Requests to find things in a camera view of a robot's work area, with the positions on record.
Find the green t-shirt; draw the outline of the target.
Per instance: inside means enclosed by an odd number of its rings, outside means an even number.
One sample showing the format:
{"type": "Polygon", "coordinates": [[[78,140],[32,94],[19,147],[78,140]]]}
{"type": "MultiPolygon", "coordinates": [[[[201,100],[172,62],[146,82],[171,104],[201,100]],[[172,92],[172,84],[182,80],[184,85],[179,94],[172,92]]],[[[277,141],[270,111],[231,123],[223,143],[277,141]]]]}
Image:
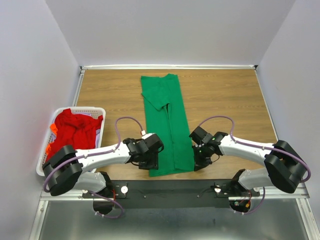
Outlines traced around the green t-shirt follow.
{"type": "Polygon", "coordinates": [[[147,132],[156,133],[164,145],[158,155],[158,169],[150,170],[149,176],[194,171],[192,140],[178,76],[142,76],[140,82],[147,132]]]}

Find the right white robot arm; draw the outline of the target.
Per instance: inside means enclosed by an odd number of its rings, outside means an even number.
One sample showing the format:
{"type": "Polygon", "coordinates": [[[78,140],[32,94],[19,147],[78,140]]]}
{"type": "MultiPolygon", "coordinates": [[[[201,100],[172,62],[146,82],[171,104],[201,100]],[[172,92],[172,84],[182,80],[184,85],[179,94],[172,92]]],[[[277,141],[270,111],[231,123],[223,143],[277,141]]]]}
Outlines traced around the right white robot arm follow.
{"type": "Polygon", "coordinates": [[[254,170],[241,169],[234,175],[226,190],[236,196],[263,187],[276,187],[292,194],[308,171],[305,162],[283,140],[259,143],[220,131],[210,134],[200,126],[189,137],[195,143],[192,147],[195,171],[211,165],[212,155],[238,157],[261,165],[261,168],[254,170]]]}

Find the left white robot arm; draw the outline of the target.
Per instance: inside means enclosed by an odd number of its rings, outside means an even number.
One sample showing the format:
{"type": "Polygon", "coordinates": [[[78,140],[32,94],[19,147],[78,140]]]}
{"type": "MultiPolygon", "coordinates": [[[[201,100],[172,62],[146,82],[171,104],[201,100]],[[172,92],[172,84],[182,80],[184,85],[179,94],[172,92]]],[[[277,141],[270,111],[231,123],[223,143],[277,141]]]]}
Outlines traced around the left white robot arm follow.
{"type": "Polygon", "coordinates": [[[164,144],[155,133],[94,149],[74,149],[66,145],[42,166],[43,190],[53,197],[72,189],[88,190],[104,198],[110,194],[111,182],[105,173],[94,173],[93,169],[135,163],[141,170],[156,170],[163,150],[164,144]]]}

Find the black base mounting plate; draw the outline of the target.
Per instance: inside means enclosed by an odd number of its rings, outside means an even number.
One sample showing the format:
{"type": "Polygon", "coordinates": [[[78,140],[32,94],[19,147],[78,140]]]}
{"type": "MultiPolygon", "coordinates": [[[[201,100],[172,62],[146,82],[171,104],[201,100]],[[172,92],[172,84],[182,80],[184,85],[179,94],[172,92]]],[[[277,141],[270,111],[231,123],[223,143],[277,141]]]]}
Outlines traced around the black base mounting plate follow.
{"type": "Polygon", "coordinates": [[[116,201],[125,209],[229,208],[230,201],[259,197],[232,190],[229,179],[114,180],[116,201]]]}

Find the white plastic laundry basket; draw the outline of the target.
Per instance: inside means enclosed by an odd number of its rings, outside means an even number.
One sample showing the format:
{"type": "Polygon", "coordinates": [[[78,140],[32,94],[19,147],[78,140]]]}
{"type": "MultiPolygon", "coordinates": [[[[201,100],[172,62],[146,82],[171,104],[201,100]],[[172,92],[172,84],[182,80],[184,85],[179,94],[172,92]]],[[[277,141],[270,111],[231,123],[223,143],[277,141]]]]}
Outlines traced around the white plastic laundry basket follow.
{"type": "MultiPolygon", "coordinates": [[[[89,117],[92,117],[93,119],[98,119],[100,116],[102,116],[102,122],[100,126],[100,130],[96,132],[96,138],[95,138],[95,148],[100,148],[102,144],[102,138],[103,138],[103,131],[104,131],[104,124],[106,119],[106,111],[101,107],[93,107],[93,106],[71,106],[71,107],[61,107],[58,108],[51,118],[51,124],[55,122],[56,117],[63,112],[63,110],[70,109],[71,113],[86,115],[89,117]]],[[[47,159],[47,153],[46,149],[47,146],[52,143],[56,139],[56,135],[52,132],[50,128],[47,129],[42,147],[40,150],[40,154],[38,157],[37,165],[36,165],[36,173],[44,177],[44,172],[42,169],[43,164],[46,162],[47,159]]]]}

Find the red t-shirt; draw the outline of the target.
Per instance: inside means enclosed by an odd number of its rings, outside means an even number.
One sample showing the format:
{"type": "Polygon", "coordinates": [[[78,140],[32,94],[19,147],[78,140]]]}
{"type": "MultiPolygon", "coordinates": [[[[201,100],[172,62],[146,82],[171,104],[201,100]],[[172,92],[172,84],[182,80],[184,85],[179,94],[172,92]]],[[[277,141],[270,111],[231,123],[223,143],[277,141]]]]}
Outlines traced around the red t-shirt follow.
{"type": "Polygon", "coordinates": [[[94,119],[88,115],[72,114],[65,109],[55,119],[57,135],[51,144],[51,151],[46,162],[62,147],[71,145],[75,150],[90,150],[96,146],[96,134],[100,130],[103,117],[94,119]]]}

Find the aluminium back table rail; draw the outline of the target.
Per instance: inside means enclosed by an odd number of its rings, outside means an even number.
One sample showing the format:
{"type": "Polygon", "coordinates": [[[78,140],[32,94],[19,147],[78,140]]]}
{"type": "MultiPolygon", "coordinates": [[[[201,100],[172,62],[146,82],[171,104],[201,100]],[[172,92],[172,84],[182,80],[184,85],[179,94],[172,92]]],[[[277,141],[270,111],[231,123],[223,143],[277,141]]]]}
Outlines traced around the aluminium back table rail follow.
{"type": "Polygon", "coordinates": [[[255,65],[232,65],[232,64],[108,64],[108,65],[84,65],[80,67],[82,70],[255,70],[255,65]]]}

